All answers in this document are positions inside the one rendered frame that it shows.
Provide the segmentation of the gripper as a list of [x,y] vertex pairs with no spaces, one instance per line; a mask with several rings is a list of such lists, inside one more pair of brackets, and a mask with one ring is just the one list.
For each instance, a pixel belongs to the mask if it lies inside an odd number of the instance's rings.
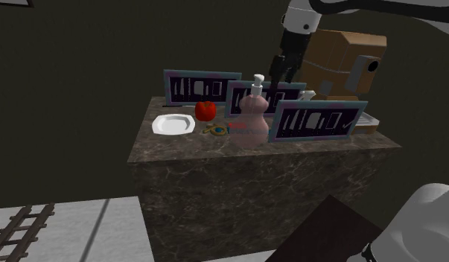
[[284,73],[284,81],[292,83],[296,72],[300,69],[302,59],[311,40],[311,33],[294,33],[284,29],[280,49],[281,55],[275,55],[269,69],[270,90],[274,92]]

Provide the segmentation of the blue-framed knife set picture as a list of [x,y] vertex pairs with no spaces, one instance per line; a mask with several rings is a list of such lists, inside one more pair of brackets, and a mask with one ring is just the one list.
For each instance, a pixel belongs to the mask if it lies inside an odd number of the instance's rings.
[[240,72],[189,71],[165,69],[165,102],[168,106],[194,106],[211,101],[217,106],[226,104],[230,80],[240,80]]
[[348,138],[367,104],[353,100],[280,100],[268,141]]
[[[224,113],[226,118],[236,118],[241,114],[239,103],[242,98],[250,95],[252,84],[253,82],[248,80],[230,80],[228,82]],[[306,88],[306,83],[279,82],[276,89],[271,89],[270,84],[269,81],[262,83],[262,97],[269,104],[264,117],[274,116],[279,100],[297,100],[300,91],[304,91]]]

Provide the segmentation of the brown coffee machine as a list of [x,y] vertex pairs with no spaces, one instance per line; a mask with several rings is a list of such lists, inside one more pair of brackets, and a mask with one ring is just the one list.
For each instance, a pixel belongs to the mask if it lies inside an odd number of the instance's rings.
[[370,91],[387,47],[385,36],[319,29],[312,34],[299,80],[313,100],[358,100]]

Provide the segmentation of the pink soap dispenser bottle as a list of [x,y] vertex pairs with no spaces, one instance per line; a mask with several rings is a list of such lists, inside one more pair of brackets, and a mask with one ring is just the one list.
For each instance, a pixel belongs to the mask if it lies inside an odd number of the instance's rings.
[[244,149],[252,149],[267,140],[269,127],[264,120],[264,113],[269,104],[261,96],[264,75],[255,74],[251,92],[239,102],[241,114],[230,126],[231,141]]

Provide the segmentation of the red bell pepper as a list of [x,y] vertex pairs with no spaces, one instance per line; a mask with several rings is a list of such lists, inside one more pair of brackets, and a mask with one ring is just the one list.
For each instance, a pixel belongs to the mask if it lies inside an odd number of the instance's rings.
[[213,102],[197,102],[195,105],[195,117],[198,121],[212,121],[215,118],[216,112],[216,106]]

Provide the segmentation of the gold and blue ornament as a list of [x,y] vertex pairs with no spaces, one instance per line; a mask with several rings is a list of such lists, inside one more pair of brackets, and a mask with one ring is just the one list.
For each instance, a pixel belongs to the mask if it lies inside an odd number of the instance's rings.
[[224,136],[228,133],[228,128],[219,124],[207,124],[202,130],[203,134],[211,133],[214,136]]

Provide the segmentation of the white plate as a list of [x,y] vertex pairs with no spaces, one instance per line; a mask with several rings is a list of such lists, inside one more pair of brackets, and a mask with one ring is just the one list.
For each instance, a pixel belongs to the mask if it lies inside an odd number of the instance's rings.
[[195,120],[191,115],[184,114],[159,115],[151,127],[159,135],[184,135],[194,131]]

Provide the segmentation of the brown wooden ladder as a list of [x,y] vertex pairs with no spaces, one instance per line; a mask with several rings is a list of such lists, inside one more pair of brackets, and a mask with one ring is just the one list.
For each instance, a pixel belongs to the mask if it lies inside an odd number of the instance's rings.
[[54,206],[51,202],[40,212],[33,213],[33,206],[26,205],[10,217],[10,222],[0,229],[0,262],[20,262],[28,256],[29,246],[38,241],[37,234],[47,227],[47,219],[54,215]]

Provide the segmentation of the wall picture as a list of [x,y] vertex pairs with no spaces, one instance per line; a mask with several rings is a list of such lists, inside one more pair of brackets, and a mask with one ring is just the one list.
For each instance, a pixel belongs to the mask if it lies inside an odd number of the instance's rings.
[[17,6],[17,7],[33,7],[32,0],[0,0],[0,5]]

